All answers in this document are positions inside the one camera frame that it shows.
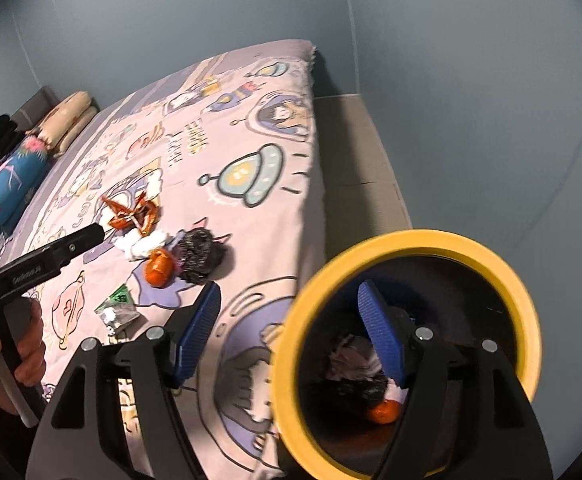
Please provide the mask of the left hand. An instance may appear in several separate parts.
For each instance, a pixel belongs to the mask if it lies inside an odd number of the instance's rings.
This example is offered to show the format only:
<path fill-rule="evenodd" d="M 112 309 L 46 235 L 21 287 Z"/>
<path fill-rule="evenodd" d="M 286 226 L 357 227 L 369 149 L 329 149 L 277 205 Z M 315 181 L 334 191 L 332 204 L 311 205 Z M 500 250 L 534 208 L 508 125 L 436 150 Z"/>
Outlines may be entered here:
<path fill-rule="evenodd" d="M 44 321 L 41 318 L 41 306 L 37 300 L 27 298 L 27 301 L 29 306 L 28 329 L 18 342 L 18 352 L 20 352 L 22 364 L 14 372 L 14 378 L 26 387 L 33 387 L 41 381 L 46 372 L 46 361 L 44 360 L 46 345 L 42 340 Z M 18 412 L 6 394 L 1 382 L 0 408 L 10 415 L 15 415 Z"/>

